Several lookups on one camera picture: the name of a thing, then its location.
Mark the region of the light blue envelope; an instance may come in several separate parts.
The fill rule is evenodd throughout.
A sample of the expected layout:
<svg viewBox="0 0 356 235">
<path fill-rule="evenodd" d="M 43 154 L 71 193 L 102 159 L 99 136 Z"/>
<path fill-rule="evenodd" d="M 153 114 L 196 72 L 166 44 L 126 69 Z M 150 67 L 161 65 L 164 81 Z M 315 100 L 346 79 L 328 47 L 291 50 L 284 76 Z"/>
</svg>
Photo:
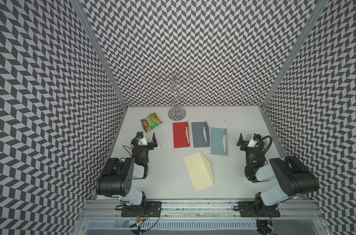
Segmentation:
<svg viewBox="0 0 356 235">
<path fill-rule="evenodd" d="M 227 129 L 211 127 L 211 154 L 227 156 Z"/>
</svg>

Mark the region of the red envelope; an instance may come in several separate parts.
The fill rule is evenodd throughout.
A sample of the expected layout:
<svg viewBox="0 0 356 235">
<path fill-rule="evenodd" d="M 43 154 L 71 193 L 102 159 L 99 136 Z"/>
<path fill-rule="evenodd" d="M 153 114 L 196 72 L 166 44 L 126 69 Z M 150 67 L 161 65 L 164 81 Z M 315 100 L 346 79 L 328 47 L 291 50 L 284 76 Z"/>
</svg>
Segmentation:
<svg viewBox="0 0 356 235">
<path fill-rule="evenodd" d="M 188 122 L 173 123 L 174 148 L 190 147 Z"/>
</svg>

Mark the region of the dark grey envelope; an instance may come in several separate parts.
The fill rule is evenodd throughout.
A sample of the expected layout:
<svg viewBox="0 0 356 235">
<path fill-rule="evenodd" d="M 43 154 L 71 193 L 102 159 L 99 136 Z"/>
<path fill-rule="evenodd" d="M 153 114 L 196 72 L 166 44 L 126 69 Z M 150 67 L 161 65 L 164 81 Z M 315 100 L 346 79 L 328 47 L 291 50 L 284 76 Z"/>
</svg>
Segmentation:
<svg viewBox="0 0 356 235">
<path fill-rule="evenodd" d="M 193 147 L 210 147 L 209 126 L 207 122 L 193 122 L 191 127 L 193 135 Z"/>
</svg>

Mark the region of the cream yellow envelope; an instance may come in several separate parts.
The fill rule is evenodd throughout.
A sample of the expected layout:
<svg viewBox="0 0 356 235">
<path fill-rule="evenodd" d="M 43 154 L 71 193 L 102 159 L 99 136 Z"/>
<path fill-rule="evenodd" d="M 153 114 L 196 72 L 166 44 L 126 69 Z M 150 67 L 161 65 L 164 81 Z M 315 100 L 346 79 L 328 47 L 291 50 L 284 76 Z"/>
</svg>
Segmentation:
<svg viewBox="0 0 356 235">
<path fill-rule="evenodd" d="M 214 186 L 211 163 L 204 154 L 198 153 L 183 158 L 195 191 L 199 192 Z"/>
</svg>

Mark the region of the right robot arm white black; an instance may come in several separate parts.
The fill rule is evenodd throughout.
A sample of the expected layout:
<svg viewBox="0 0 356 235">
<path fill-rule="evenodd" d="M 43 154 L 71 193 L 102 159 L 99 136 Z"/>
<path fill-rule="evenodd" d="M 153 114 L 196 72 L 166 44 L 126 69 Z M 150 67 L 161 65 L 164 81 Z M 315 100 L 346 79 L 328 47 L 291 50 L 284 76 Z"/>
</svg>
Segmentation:
<svg viewBox="0 0 356 235">
<path fill-rule="evenodd" d="M 296 156 L 266 159 L 272 146 L 271 136 L 253 134 L 250 140 L 240 134 L 237 146 L 245 152 L 244 173 L 248 181 L 262 183 L 277 180 L 277 184 L 264 192 L 257 193 L 254 202 L 245 208 L 262 210 L 272 208 L 295 196 L 312 193 L 319 189 L 319 179 Z"/>
</svg>

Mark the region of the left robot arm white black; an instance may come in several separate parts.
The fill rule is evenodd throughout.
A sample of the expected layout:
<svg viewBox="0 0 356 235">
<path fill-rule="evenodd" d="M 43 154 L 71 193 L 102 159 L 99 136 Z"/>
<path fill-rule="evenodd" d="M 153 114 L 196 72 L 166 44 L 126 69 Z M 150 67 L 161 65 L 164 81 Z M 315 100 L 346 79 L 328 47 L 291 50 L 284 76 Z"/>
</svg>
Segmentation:
<svg viewBox="0 0 356 235">
<path fill-rule="evenodd" d="M 131 140 L 129 158 L 109 158 L 96 183 L 96 194 L 117 198 L 131 208 L 145 209 L 147 198 L 144 192 L 132 186 L 133 180 L 146 179 L 149 172 L 149 151 L 158 147 L 155 134 L 148 142 L 144 132 L 137 132 Z"/>
</svg>

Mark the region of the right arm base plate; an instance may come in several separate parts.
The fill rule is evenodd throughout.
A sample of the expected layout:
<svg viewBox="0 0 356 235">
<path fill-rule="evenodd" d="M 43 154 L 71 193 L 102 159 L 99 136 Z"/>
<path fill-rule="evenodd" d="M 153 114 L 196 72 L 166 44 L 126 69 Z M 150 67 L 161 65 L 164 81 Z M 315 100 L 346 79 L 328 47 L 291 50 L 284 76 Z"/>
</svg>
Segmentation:
<svg viewBox="0 0 356 235">
<path fill-rule="evenodd" d="M 278 218 L 281 217 L 277 205 L 265 206 L 264 204 L 255 204 L 251 201 L 237 202 L 238 211 L 241 217 L 251 218 Z"/>
</svg>

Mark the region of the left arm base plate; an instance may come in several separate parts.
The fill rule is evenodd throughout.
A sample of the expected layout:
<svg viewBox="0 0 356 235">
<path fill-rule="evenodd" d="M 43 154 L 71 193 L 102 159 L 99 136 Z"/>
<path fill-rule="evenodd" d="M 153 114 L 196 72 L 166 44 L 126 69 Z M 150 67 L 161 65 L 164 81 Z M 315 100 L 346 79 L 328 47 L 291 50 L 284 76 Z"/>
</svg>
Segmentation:
<svg viewBox="0 0 356 235">
<path fill-rule="evenodd" d="M 121 217 L 147 217 L 157 218 L 161 214 L 162 201 L 147 201 L 139 206 L 124 205 Z"/>
</svg>

